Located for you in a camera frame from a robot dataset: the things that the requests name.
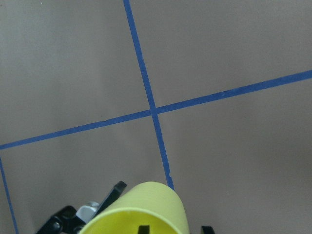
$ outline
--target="gray surface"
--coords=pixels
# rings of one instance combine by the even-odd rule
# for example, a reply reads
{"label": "gray surface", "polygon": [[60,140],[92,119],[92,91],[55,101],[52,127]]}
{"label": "gray surface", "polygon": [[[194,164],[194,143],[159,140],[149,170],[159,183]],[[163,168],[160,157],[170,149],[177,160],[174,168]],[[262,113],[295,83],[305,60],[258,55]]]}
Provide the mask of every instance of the gray surface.
{"label": "gray surface", "polygon": [[0,9],[1,143],[148,109],[122,1]]}
{"label": "gray surface", "polygon": [[[312,69],[312,2],[132,0],[157,106]],[[0,0],[0,144],[148,109],[122,1]],[[192,234],[312,231],[312,80],[161,114]],[[0,151],[20,234],[165,182],[150,117]],[[0,233],[13,224],[0,183]]]}
{"label": "gray surface", "polygon": [[4,234],[14,233],[13,222],[2,181],[0,183],[0,231]]}
{"label": "gray surface", "polygon": [[101,202],[113,185],[165,183],[150,117],[4,150],[20,234],[65,205]]}
{"label": "gray surface", "polygon": [[157,106],[311,69],[310,0],[132,3]]}
{"label": "gray surface", "polygon": [[312,80],[160,115],[191,232],[312,230]]}

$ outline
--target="yellow cup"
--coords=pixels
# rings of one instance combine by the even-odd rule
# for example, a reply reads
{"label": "yellow cup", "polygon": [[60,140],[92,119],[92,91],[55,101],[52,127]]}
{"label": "yellow cup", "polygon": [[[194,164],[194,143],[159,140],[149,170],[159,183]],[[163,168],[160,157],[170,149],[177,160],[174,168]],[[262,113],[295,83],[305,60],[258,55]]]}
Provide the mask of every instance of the yellow cup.
{"label": "yellow cup", "polygon": [[79,234],[137,234],[141,225],[149,225],[150,234],[190,233],[178,195],[164,184],[145,182],[107,207]]}

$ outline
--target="blue tape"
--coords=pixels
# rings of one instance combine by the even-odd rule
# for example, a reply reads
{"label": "blue tape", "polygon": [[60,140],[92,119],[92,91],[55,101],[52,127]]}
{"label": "blue tape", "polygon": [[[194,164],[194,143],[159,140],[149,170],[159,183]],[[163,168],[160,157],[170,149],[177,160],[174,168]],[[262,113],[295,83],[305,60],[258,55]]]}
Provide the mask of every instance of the blue tape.
{"label": "blue tape", "polygon": [[87,131],[87,130],[91,130],[91,129],[95,129],[95,128],[105,127],[108,125],[122,123],[122,122],[130,121],[130,120],[134,120],[137,118],[147,117],[150,115],[151,115],[150,110],[136,112],[136,113],[125,115],[125,116],[111,118],[111,119],[106,120],[106,121],[89,123],[89,124],[85,124],[85,125],[81,125],[78,127],[61,130],[61,131],[54,132],[54,133],[48,133],[48,134],[44,134],[44,135],[40,135],[40,136],[35,136],[35,137],[31,137],[31,138],[27,138],[27,139],[15,141],[15,142],[3,144],[3,145],[0,145],[0,150],[12,148],[12,147],[19,146],[19,145],[25,145],[25,144],[33,143],[36,141],[51,139],[51,138],[55,138],[55,137],[61,137],[61,136],[68,135],[68,134],[83,132],[83,131]]}
{"label": "blue tape", "polygon": [[141,46],[140,46],[140,41],[139,41],[138,35],[137,35],[137,29],[136,29],[136,24],[135,24],[135,21],[133,18],[132,10],[131,10],[131,5],[130,5],[129,0],[124,0],[123,4],[125,6],[127,19],[128,19],[128,23],[129,23],[129,28],[130,28],[130,32],[131,32],[131,36],[132,36],[132,40],[133,40],[133,45],[134,45],[135,51],[136,51],[137,61],[138,61],[140,71],[142,74],[142,79],[143,79],[143,83],[144,83],[144,87],[145,87],[147,100],[148,100],[148,103],[149,103],[150,109],[151,109],[151,114],[152,114],[152,118],[153,118],[154,128],[155,128],[155,132],[156,132],[156,137],[157,137],[157,141],[158,141],[158,146],[159,146],[159,150],[160,150],[162,164],[163,164],[165,175],[166,175],[167,184],[170,188],[172,188],[174,190],[174,184],[173,184],[172,178],[170,176],[170,167],[169,167],[168,157],[167,157],[167,153],[166,153],[166,148],[165,148],[164,140],[162,137],[161,127],[160,127],[158,115],[156,112],[155,101],[154,101],[154,97],[153,97],[153,93],[152,93],[150,80],[148,78],[148,74],[147,74],[147,70],[146,70],[146,66],[145,66],[145,62],[144,62],[144,58],[143,58],[143,53],[142,53]]}
{"label": "blue tape", "polygon": [[13,211],[13,206],[12,206],[11,197],[10,197],[10,193],[9,193],[9,189],[8,189],[8,184],[7,184],[6,178],[5,178],[5,173],[4,173],[4,169],[3,169],[1,156],[0,156],[0,171],[1,171],[1,175],[2,175],[6,199],[8,201],[9,209],[11,212],[11,217],[12,217],[12,221],[13,221],[13,225],[14,225],[14,229],[15,229],[15,234],[19,234],[19,229],[18,229],[18,225],[16,223],[16,219],[15,219],[15,215],[14,215],[14,211]]}
{"label": "blue tape", "polygon": [[312,78],[312,70],[157,107],[158,114]]}

